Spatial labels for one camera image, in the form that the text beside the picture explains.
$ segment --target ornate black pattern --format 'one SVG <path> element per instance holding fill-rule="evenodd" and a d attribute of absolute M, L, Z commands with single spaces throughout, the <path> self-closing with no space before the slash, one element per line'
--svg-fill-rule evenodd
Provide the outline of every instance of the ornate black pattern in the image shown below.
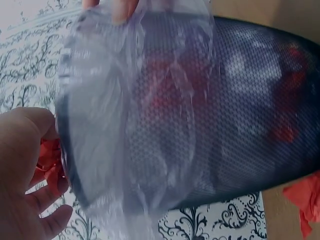
<path fill-rule="evenodd" d="M 227 205 L 226 210 L 221 213 L 221 218 L 213 223 L 212 229 L 215 227 L 219 227 L 220 229 L 222 227 L 241 229 L 244 226 L 251 224 L 254 226 L 251 233 L 261 239 L 266 239 L 266 224 L 262 224 L 262 220 L 265 218 L 265 211 L 260 205 L 259 196 L 259 192 L 248 194 L 247 202 L 244 202 L 240 197 L 236 198 L 236 200 L 244 206 L 242 211 L 239 210 L 235 200 L 231 201 L 231 203 Z"/>
<path fill-rule="evenodd" d="M 201 212 L 197 212 L 197 209 L 197 207 L 180 209 L 183 216 L 179 220 L 175 220 L 173 226 L 169 226 L 166 219 L 160 220 L 158 224 L 159 233 L 166 240 L 172 239 L 173 236 L 186 240 L 209 239 L 209 235 L 204 233 L 203 229 L 207 226 L 208 221 Z"/>
<path fill-rule="evenodd" d="M 9 21 L 7 25 L 2 24 L 2 31 L 10 30 L 28 21 L 45 17 L 46 15 L 54 14 L 62 10 L 80 7 L 81 2 L 82 0 L 34 0 L 32 2 L 33 7 L 28 7 L 30 5 L 28 0 L 11 1 L 10 13 L 14 19 Z"/>
<path fill-rule="evenodd" d="M 48 6 L 40 9 L 39 14 L 65 9 L 76 1 L 44 0 Z M 70 15 L 37 24 L 0 43 L 0 113 L 19 106 L 43 107 L 54 112 L 63 33 L 69 29 L 74 17 Z M 74 212 L 65 231 L 55 239 L 108 239 L 85 216 L 71 192 L 42 216 L 62 204 L 73 206 Z M 264 217 L 261 194 L 252 193 L 223 203 L 171 211 L 159 221 L 158 230 L 166 240 L 261 240 L 267 237 Z"/>

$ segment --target finger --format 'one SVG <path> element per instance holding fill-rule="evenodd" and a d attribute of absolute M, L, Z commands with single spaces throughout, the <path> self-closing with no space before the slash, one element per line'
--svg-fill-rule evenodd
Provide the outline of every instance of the finger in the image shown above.
<path fill-rule="evenodd" d="M 113 0 L 112 20 L 115 24 L 122 24 L 132 16 L 139 0 Z"/>
<path fill-rule="evenodd" d="M 60 193 L 65 193 L 68 190 L 68 182 L 65 178 L 59 179 L 58 189 Z M 50 190 L 49 185 L 46 185 L 37 191 L 25 195 L 25 200 L 38 214 L 41 214 L 58 198 L 59 196 L 55 196 L 54 193 Z"/>
<path fill-rule="evenodd" d="M 51 215 L 40 220 L 47 239 L 53 239 L 66 228 L 72 211 L 71 206 L 62 205 Z"/>
<path fill-rule="evenodd" d="M 55 128 L 55 116 L 48 109 L 40 107 L 18 107 L 11 112 L 26 122 L 29 122 L 29 127 L 33 128 L 39 138 L 46 140 L 59 138 Z"/>
<path fill-rule="evenodd" d="M 83 0 L 82 7 L 83 9 L 91 8 L 98 5 L 100 0 Z"/>
<path fill-rule="evenodd" d="M 33 177 L 29 183 L 28 188 L 32 188 L 33 186 L 37 185 L 38 183 L 42 182 L 43 180 L 45 180 L 45 174 L 43 171 L 39 170 L 39 169 L 35 169 Z"/>
<path fill-rule="evenodd" d="M 40 139 L 56 139 L 55 118 L 44 108 L 19 107 L 0 115 L 0 173 L 12 189 L 25 192 L 35 172 Z"/>

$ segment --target transparent plastic wrap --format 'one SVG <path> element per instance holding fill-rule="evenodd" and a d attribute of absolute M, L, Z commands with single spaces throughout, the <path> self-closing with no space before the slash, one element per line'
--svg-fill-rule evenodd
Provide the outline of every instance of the transparent plastic wrap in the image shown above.
<path fill-rule="evenodd" d="M 195 159 L 209 158 L 213 133 L 201 126 L 218 96 L 215 24 L 202 0 L 141 0 L 121 25 L 110 6 L 84 11 L 61 51 L 63 165 L 111 240 L 152 240 L 159 217 L 199 184 Z"/>

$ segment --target red object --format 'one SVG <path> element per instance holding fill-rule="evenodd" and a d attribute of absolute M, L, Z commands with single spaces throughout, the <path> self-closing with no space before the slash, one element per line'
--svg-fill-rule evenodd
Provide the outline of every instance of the red object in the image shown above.
<path fill-rule="evenodd" d="M 299 208 L 300 228 L 305 239 L 312 231 L 309 222 L 320 222 L 320 171 L 285 187 L 283 194 Z"/>
<path fill-rule="evenodd" d="M 58 181 L 65 178 L 61 162 L 59 139 L 41 140 L 40 154 L 36 168 L 43 172 L 44 178 L 52 193 L 60 197 L 63 193 L 58 189 Z"/>

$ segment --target black mesh fabric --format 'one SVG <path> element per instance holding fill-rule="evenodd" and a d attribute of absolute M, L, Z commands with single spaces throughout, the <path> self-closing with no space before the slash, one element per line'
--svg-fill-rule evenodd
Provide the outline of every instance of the black mesh fabric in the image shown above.
<path fill-rule="evenodd" d="M 154 46 L 152 39 L 161 40 L 159 32 L 175 30 L 166 27 L 167 24 L 161 15 L 146 14 L 142 19 L 145 29 L 158 25 L 154 27 L 154 35 L 146 35 L 147 55 L 162 54 L 150 46 Z M 210 72 L 210 86 L 202 82 L 202 76 L 209 73 L 206 68 L 197 66 L 204 64 L 199 61 L 198 53 L 189 52 L 181 57 L 180 64 L 187 69 L 195 91 L 192 106 L 197 158 L 189 178 L 195 184 L 195 190 L 177 208 L 261 191 L 305 176 L 320 167 L 319 46 L 301 37 L 247 22 L 217 17 L 215 24 L 219 64 L 216 63 L 214 72 Z M 148 67 L 153 66 L 146 66 L 132 86 L 133 99 L 137 103 L 146 97 L 152 84 L 148 82 L 152 79 L 148 77 Z M 139 119 L 136 131 L 130 135 L 133 166 L 128 168 L 136 171 L 137 176 L 144 176 L 146 181 L 161 167 L 154 165 L 152 169 L 145 164 L 156 154 L 152 152 L 153 144 L 157 144 L 157 148 L 160 146 L 168 166 L 170 161 L 176 165 L 188 157 L 188 145 L 183 140 L 188 135 L 183 129 L 188 126 L 181 118 L 187 113 L 175 108 L 179 104 L 179 93 L 175 91 L 172 81 L 163 81 L 154 104 Z M 90 88 L 81 95 L 82 99 L 89 97 Z M 77 153 L 70 137 L 70 101 L 66 95 L 57 102 L 58 128 L 73 190 L 82 205 L 87 206 L 90 201 L 83 194 L 83 179 L 77 174 Z M 143 190 L 150 196 L 153 191 L 152 187 Z"/>
<path fill-rule="evenodd" d="M 262 191 L 320 167 L 319 46 L 248 22 L 215 23 L 221 109 L 203 169 L 216 188 L 196 190 L 179 207 Z"/>

